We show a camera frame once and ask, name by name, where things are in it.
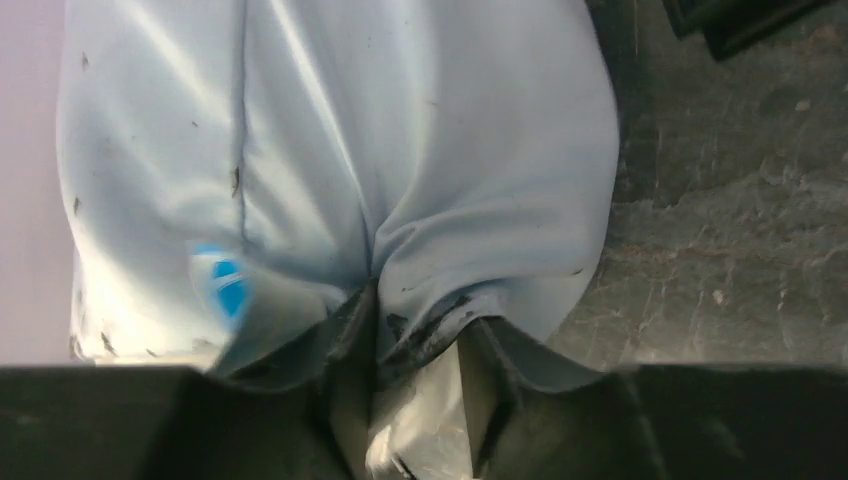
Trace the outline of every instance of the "white wall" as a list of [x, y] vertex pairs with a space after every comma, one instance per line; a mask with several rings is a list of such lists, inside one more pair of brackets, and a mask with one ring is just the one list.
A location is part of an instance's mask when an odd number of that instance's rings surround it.
[[0, 363], [68, 359], [73, 243], [55, 154], [62, 0], [0, 0]]

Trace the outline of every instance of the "wrinkled fabric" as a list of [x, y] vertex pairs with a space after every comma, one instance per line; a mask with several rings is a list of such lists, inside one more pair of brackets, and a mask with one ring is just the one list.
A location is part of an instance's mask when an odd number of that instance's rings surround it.
[[617, 153], [582, 0], [70, 0], [76, 348], [214, 357], [200, 242], [319, 286], [314, 312], [379, 277], [386, 364], [481, 316], [543, 341], [595, 270]]

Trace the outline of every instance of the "seam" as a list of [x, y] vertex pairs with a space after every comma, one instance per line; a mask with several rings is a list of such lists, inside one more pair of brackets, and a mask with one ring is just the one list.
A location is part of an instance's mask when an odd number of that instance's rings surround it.
[[250, 0], [245, 0], [242, 3], [241, 12], [241, 63], [238, 66], [239, 70], [236, 75], [239, 79], [238, 88], [241, 90], [241, 104], [238, 112], [238, 121], [240, 128], [236, 133], [236, 143], [238, 146], [238, 159], [234, 172], [236, 194], [238, 195], [238, 235], [241, 240], [241, 248], [244, 249], [247, 244], [247, 206], [244, 198], [244, 183], [246, 180], [245, 167], [245, 146], [247, 144], [247, 4]]

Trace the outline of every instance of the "concrete floor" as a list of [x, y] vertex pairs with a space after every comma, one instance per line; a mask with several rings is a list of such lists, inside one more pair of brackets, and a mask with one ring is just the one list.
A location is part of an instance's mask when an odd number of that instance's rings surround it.
[[622, 150], [591, 287], [551, 341], [632, 362], [848, 363], [848, 1], [716, 64], [661, 2], [589, 2]]

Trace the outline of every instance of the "dirt stain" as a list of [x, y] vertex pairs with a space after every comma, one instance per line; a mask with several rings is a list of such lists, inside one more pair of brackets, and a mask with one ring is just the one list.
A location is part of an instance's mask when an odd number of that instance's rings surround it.
[[386, 324], [392, 332], [392, 335], [395, 337], [395, 341], [399, 341], [401, 337], [403, 337], [403, 332], [407, 325], [409, 325], [409, 319], [390, 313], [386, 316]]
[[205, 338], [195, 338], [194, 341], [191, 342], [191, 350], [195, 353], [209, 351], [213, 348], [215, 348], [215, 344]]
[[109, 340], [109, 337], [107, 337], [105, 333], [100, 332], [100, 340], [103, 342], [103, 348], [105, 348], [107, 352], [109, 352], [112, 356], [118, 356], [115, 352], [115, 347], [112, 346], [112, 341]]
[[68, 342], [68, 353], [72, 360], [82, 360], [82, 348], [80, 348], [79, 339], [76, 335], [71, 335]]
[[232, 193], [230, 194], [230, 197], [236, 196], [236, 193], [238, 193], [238, 189], [239, 189], [240, 185], [241, 185], [241, 170], [239, 170], [239, 167], [236, 167], [235, 169], [233, 169], [233, 173], [232, 173], [232, 189], [233, 190], [232, 190]]

